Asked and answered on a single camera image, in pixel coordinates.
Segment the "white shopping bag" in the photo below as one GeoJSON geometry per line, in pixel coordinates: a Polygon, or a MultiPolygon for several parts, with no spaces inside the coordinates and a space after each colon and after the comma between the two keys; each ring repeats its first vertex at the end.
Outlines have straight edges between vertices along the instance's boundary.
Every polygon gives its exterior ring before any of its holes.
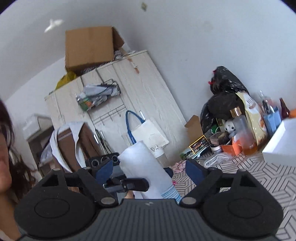
{"type": "Polygon", "coordinates": [[[174,199],[177,203],[182,199],[171,177],[143,141],[125,149],[118,159],[127,178],[145,178],[149,183],[146,192],[133,192],[136,199],[174,199]]]}

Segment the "snack bag beige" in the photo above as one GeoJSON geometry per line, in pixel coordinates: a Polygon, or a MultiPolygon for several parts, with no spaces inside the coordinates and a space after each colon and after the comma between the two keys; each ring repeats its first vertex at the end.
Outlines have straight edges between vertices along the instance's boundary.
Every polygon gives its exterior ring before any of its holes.
{"type": "Polygon", "coordinates": [[[247,92],[236,92],[244,104],[245,115],[252,128],[257,146],[261,148],[267,141],[268,132],[257,102],[247,92]]]}

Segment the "black plastic bag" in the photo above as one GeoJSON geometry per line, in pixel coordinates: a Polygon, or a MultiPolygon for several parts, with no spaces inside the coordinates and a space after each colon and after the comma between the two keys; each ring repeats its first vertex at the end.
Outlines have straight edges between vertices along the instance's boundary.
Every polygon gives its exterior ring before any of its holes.
{"type": "Polygon", "coordinates": [[[237,106],[242,114],[245,114],[244,103],[237,94],[238,92],[248,93],[243,83],[224,66],[218,66],[213,71],[209,84],[213,96],[204,104],[200,116],[204,133],[211,128],[216,118],[225,121],[231,119],[230,111],[237,106]]]}

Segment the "brown white garment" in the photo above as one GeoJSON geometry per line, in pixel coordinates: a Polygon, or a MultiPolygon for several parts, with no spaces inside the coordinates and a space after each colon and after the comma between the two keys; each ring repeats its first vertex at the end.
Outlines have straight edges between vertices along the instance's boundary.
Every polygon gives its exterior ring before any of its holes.
{"type": "Polygon", "coordinates": [[[72,121],[54,130],[50,137],[55,167],[66,173],[86,167],[86,161],[103,151],[86,122],[72,121]]]}

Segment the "orange cardboard box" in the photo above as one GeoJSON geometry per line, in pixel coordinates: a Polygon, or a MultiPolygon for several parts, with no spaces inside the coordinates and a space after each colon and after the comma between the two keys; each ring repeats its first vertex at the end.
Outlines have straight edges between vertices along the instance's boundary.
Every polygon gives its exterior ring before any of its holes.
{"type": "Polygon", "coordinates": [[[242,147],[238,138],[233,137],[229,144],[222,145],[222,150],[231,156],[238,156],[242,153],[242,147]]]}

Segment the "pink scrunchie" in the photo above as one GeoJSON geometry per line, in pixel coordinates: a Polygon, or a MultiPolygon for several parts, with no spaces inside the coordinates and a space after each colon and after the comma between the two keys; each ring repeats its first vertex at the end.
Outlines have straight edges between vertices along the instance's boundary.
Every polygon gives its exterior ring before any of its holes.
{"type": "Polygon", "coordinates": [[[174,174],[182,173],[186,167],[186,161],[180,161],[171,166],[174,174]]]}

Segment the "white wooden wardrobe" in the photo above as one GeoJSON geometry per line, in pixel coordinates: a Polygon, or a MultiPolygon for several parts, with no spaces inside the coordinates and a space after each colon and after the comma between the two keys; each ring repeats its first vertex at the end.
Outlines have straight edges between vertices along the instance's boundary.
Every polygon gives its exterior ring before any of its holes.
{"type": "Polygon", "coordinates": [[[169,165],[180,161],[180,152],[188,141],[186,121],[146,50],[76,78],[46,96],[45,102],[55,129],[71,121],[86,122],[93,132],[101,132],[112,150],[119,153],[131,144],[125,125],[127,110],[160,126],[169,141],[164,147],[169,165]],[[84,112],[76,100],[83,88],[88,84],[111,83],[119,85],[121,94],[84,112]]]}

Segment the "picture postcard book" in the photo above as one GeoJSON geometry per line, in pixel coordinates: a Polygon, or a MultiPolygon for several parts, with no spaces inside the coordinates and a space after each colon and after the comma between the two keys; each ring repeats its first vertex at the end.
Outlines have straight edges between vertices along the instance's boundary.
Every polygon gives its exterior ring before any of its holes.
{"type": "Polygon", "coordinates": [[[201,154],[210,147],[210,144],[205,136],[201,136],[193,142],[187,149],[180,153],[182,160],[199,158],[201,154]]]}

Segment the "white tablet box lid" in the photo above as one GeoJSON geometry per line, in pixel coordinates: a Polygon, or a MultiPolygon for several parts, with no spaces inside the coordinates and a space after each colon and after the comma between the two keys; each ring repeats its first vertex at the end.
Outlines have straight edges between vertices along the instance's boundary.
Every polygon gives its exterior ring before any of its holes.
{"type": "Polygon", "coordinates": [[[281,122],[266,147],[262,150],[267,163],[296,166],[296,124],[295,118],[281,122]]]}

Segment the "frosted clear bottle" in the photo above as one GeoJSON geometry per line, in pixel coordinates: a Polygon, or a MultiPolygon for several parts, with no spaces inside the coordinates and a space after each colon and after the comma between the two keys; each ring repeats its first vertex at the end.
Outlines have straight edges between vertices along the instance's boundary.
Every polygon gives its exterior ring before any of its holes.
{"type": "Polygon", "coordinates": [[[257,151],[257,143],[246,117],[242,114],[239,106],[231,109],[230,113],[243,154],[245,156],[254,154],[257,151]]]}

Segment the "panda plush toy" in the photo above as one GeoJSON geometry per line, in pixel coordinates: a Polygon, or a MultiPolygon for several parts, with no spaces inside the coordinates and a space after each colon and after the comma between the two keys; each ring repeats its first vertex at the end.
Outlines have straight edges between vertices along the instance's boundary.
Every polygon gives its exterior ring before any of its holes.
{"type": "Polygon", "coordinates": [[[227,120],[224,123],[224,128],[225,131],[229,134],[229,138],[233,138],[236,135],[236,129],[232,120],[227,120]]]}

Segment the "brown cardboard piece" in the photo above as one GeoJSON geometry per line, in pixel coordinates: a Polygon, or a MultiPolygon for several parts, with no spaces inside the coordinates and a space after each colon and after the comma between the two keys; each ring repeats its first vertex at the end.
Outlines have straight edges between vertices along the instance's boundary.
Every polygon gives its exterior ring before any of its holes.
{"type": "Polygon", "coordinates": [[[200,124],[200,119],[197,115],[193,115],[189,121],[185,124],[187,130],[187,136],[189,138],[189,144],[194,143],[200,137],[202,137],[203,131],[200,124]]]}

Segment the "blue pen holder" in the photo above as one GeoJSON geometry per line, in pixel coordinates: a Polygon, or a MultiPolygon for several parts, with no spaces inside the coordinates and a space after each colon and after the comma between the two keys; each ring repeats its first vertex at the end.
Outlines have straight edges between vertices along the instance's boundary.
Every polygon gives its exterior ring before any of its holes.
{"type": "Polygon", "coordinates": [[[272,137],[281,124],[281,117],[278,107],[275,107],[274,113],[264,114],[263,119],[267,128],[268,135],[272,137]]]}

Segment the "brown glass bottle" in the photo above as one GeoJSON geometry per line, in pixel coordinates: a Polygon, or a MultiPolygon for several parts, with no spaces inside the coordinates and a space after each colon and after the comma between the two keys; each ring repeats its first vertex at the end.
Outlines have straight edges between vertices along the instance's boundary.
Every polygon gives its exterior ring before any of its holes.
{"type": "Polygon", "coordinates": [[[286,106],[284,100],[280,98],[280,105],[281,105],[281,118],[285,120],[286,118],[290,117],[290,110],[286,106]]]}

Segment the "large cardboard box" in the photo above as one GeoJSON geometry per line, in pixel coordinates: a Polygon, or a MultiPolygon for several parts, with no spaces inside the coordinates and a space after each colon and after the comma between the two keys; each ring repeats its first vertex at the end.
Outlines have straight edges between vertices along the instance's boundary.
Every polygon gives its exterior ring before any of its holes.
{"type": "Polygon", "coordinates": [[[76,74],[89,67],[110,62],[125,44],[116,28],[98,26],[65,32],[65,68],[76,74]]]}

